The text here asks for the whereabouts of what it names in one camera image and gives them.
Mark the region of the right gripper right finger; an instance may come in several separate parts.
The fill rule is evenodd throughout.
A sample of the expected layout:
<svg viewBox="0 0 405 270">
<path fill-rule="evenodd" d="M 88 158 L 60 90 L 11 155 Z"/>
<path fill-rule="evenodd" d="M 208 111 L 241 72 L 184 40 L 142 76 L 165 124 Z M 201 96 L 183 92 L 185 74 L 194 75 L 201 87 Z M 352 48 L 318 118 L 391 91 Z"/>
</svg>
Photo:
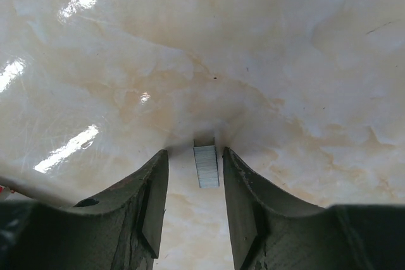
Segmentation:
<svg viewBox="0 0 405 270">
<path fill-rule="evenodd" d="M 227 217 L 236 269 L 403 269 L 404 206 L 322 208 L 223 152 Z"/>
</svg>

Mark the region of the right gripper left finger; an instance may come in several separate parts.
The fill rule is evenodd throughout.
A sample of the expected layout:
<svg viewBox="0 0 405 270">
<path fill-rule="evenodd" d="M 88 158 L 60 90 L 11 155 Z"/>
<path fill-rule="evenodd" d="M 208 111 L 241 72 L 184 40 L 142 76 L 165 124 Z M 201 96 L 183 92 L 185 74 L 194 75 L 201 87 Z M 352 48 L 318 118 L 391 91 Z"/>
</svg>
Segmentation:
<svg viewBox="0 0 405 270">
<path fill-rule="evenodd" d="M 151 269 L 159 255 L 168 152 L 72 207 L 1 203 L 2 269 Z"/>
</svg>

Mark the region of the small staple strip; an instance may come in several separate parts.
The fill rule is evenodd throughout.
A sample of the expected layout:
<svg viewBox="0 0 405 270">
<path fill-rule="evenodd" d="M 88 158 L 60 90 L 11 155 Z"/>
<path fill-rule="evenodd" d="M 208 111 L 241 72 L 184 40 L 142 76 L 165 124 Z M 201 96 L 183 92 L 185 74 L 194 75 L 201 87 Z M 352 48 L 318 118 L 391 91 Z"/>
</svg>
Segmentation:
<svg viewBox="0 0 405 270">
<path fill-rule="evenodd" d="M 195 140 L 193 145 L 197 179 L 200 188 L 220 186 L 215 138 Z"/>
</svg>

